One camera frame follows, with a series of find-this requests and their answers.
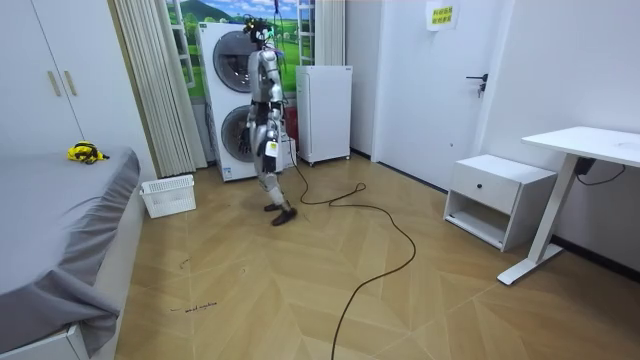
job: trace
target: washing machine door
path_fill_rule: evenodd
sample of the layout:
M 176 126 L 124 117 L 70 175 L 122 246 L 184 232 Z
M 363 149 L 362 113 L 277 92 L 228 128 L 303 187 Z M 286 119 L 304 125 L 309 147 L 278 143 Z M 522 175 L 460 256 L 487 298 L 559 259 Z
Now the washing machine door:
M 218 77 L 229 89 L 248 93 L 249 55 L 256 50 L 249 35 L 242 31 L 231 31 L 218 40 L 213 50 L 213 65 Z
M 238 161 L 253 162 L 251 144 L 242 142 L 241 134 L 247 125 L 249 105 L 240 106 L 227 115 L 222 123 L 221 137 L 224 148 Z

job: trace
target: white curtain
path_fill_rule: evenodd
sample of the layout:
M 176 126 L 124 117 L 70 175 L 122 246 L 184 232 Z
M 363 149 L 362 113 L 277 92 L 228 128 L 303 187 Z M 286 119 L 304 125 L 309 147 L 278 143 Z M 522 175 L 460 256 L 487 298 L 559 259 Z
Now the white curtain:
M 165 0 L 116 0 L 116 8 L 158 170 L 162 177 L 194 172 L 204 152 L 190 141 L 196 122 Z
M 345 64 L 344 0 L 316 0 L 315 65 Z

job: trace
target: drawer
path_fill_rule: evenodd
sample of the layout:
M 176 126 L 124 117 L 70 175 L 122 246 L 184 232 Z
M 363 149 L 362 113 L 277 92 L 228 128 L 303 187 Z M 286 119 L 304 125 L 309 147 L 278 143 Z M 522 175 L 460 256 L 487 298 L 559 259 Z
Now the drawer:
M 505 214 L 511 214 L 520 183 L 469 165 L 455 163 L 451 190 Z

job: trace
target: gray bed sheet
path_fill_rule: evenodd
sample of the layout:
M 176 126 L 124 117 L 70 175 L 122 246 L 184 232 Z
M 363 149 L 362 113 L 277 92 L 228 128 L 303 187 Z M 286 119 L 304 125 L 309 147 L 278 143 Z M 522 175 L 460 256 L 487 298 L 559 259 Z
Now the gray bed sheet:
M 0 155 L 0 353 L 76 321 L 90 356 L 113 336 L 119 304 L 93 285 L 140 166 L 130 148 L 104 153 Z

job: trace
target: power cord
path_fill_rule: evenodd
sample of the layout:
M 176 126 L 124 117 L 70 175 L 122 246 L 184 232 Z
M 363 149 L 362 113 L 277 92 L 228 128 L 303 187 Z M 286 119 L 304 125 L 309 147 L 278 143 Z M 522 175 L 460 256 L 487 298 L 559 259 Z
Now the power cord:
M 618 176 L 622 175 L 625 171 L 627 170 L 627 166 L 626 165 L 622 165 L 622 170 L 620 170 L 619 173 L 617 173 L 614 177 L 612 177 L 611 179 L 608 180 L 603 180 L 603 181 L 598 181 L 598 182 L 594 182 L 594 183 L 586 183 L 584 182 L 582 179 L 580 179 L 580 175 L 576 174 L 576 179 L 578 179 L 578 181 L 584 185 L 584 186 L 595 186 L 595 185 L 602 185 L 602 184 L 606 184 L 608 182 L 612 182 L 613 180 L 617 179 Z
M 396 225 L 396 222 L 393 220 L 393 216 L 391 216 L 391 214 L 380 207 L 377 206 L 373 206 L 373 205 L 363 205 L 363 204 L 343 204 L 343 205 L 336 205 L 334 204 L 336 201 L 338 200 L 342 200 L 346 197 L 349 197 L 355 193 L 358 193 L 360 191 L 364 191 L 367 188 L 367 185 L 363 182 L 360 182 L 356 185 L 356 188 L 347 193 L 344 194 L 342 196 L 338 196 L 336 198 L 333 199 L 329 199 L 329 200 L 324 200 L 324 201 L 317 201 L 317 202 L 309 202 L 304 200 L 304 196 L 307 194 L 307 192 L 309 191 L 309 183 L 307 182 L 307 179 L 304 177 L 304 175 L 302 175 L 302 172 L 300 171 L 300 168 L 298 168 L 298 164 L 297 162 L 294 160 L 293 158 L 293 154 L 295 153 L 295 150 L 291 149 L 291 140 L 288 141 L 289 142 L 289 150 L 290 150 L 290 155 L 291 155 L 291 163 L 293 164 L 293 166 L 295 166 L 296 170 L 298 171 L 298 174 L 300 175 L 300 177 L 302 178 L 302 181 L 304 181 L 304 185 L 305 185 L 305 189 L 304 192 L 302 193 L 302 195 L 300 195 L 300 202 L 305 204 L 305 205 L 322 205 L 322 204 L 329 204 L 329 207 L 357 207 L 357 208 L 365 208 L 365 209 L 373 209 L 373 210 L 378 210 L 381 211 L 383 213 L 385 213 L 388 217 L 389 220 L 391 220 L 391 224 L 393 225 L 393 227 L 396 228 L 396 230 L 398 230 L 402 235 L 404 235 L 409 242 L 411 243 L 411 246 L 413 247 L 413 254 L 411 255 L 411 257 L 409 258 L 409 260 L 407 260 L 404 264 L 398 266 L 397 268 L 391 270 L 391 271 L 387 271 L 384 274 L 380 274 L 378 276 L 372 277 L 371 279 L 361 283 L 360 285 L 358 285 L 358 287 L 353 291 L 353 293 L 351 294 L 351 297 L 349 298 L 349 301 L 347 302 L 347 305 L 344 307 L 344 311 L 342 312 L 342 315 L 340 316 L 340 321 L 338 321 L 338 326 L 336 327 L 336 333 L 333 336 L 333 344 L 331 345 L 331 360 L 334 360 L 335 357 L 335 352 L 336 352 L 336 342 L 338 341 L 338 334 L 340 333 L 340 327 L 342 326 L 342 321 L 344 320 L 345 315 L 347 314 L 347 310 L 349 310 L 349 306 L 351 306 L 351 302 L 353 302 L 353 299 L 356 297 L 356 294 L 358 294 L 358 291 L 360 291 L 360 289 L 362 289 L 365 285 L 374 282 L 378 279 L 381 279 L 385 276 L 391 275 L 393 273 L 396 273 L 402 269 L 404 269 L 407 265 L 409 265 L 413 259 L 415 259 L 416 257 L 416 253 L 417 253 L 417 249 L 416 249 L 416 243 L 413 241 L 413 239 L 407 235 L 407 233 L 405 233 L 404 231 L 402 231 L 402 229 L 400 229 L 400 227 L 398 227 L 398 225 Z

